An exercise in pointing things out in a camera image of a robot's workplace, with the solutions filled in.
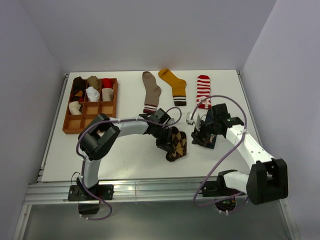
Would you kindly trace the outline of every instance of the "gray wall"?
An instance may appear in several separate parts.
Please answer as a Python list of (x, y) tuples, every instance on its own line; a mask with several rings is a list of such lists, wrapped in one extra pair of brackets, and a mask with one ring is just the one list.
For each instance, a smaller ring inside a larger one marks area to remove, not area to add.
[(320, 239), (320, 1), (278, 0), (242, 71), (262, 143), (289, 169), (303, 239)]
[(11, 239), (37, 177), (63, 83), (18, 0), (0, 1), (0, 235)]
[(242, 69), (276, 0), (20, 0), (65, 72)]

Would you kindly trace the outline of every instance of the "wooden organizer tray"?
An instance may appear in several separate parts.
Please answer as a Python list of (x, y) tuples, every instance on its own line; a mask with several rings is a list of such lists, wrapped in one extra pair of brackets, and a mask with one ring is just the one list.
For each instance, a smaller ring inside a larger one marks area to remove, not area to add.
[(102, 83), (99, 90), (99, 101), (89, 101), (87, 93), (84, 95), (84, 102), (79, 102), (82, 106), (81, 115), (71, 115), (69, 111), (69, 103), (71, 102), (71, 95), (69, 97), (68, 106), (64, 117), (64, 123), (62, 131), (65, 134), (80, 134), (98, 114), (106, 114), (110, 118), (116, 117), (117, 109), (117, 94), (118, 94), (118, 81), (116, 78), (110, 78), (113, 83), (113, 100), (103, 101), (102, 100)]

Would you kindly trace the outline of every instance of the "red sock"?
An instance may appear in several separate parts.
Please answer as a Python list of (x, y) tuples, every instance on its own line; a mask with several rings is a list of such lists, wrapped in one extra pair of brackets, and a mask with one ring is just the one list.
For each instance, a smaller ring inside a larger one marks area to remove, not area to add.
[(101, 81), (103, 89), (112, 89), (112, 80), (110, 78), (102, 78)]
[[(210, 96), (210, 78), (207, 75), (198, 76), (196, 82), (196, 104), (201, 102), (206, 97)], [(207, 99), (202, 102), (199, 106), (200, 109), (209, 109), (211, 108), (211, 99)]]

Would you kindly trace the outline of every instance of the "red and white striped sock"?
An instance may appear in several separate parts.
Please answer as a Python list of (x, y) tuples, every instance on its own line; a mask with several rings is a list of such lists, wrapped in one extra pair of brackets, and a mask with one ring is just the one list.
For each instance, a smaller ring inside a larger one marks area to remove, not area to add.
[[(210, 78), (207, 75), (198, 76), (196, 82), (196, 104), (201, 102), (206, 97), (210, 96)], [(211, 108), (211, 99), (207, 99), (202, 102), (199, 106), (200, 109), (209, 109)]]

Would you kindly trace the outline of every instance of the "gray floor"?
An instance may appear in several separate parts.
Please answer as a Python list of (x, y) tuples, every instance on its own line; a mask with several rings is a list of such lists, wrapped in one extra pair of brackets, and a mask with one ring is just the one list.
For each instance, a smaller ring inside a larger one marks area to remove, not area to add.
[[(288, 240), (278, 201), (251, 203), (229, 216), (190, 201), (116, 203), (102, 221), (79, 218), (76, 204), (35, 205), (24, 240)], [(97, 216), (107, 212), (104, 208)]]

